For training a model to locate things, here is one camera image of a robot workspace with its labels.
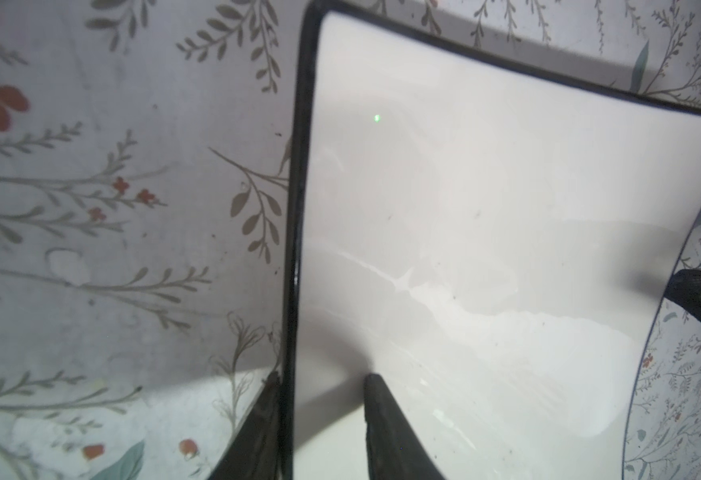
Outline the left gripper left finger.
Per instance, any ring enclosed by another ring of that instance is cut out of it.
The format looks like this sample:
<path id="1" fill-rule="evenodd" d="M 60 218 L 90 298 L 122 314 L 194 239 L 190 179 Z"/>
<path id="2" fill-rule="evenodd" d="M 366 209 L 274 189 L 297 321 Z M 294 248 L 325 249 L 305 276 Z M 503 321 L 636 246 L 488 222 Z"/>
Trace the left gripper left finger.
<path id="1" fill-rule="evenodd" d="M 272 372 L 210 480 L 278 479 L 278 429 L 280 374 Z"/>

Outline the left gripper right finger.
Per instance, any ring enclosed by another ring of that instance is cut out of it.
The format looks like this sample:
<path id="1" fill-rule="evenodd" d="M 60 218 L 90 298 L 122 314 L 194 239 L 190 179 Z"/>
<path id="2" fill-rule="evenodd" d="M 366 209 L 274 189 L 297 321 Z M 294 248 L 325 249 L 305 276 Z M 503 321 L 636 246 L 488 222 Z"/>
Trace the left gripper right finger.
<path id="1" fill-rule="evenodd" d="M 363 400 L 371 480 L 444 480 L 381 375 L 364 378 Z"/>

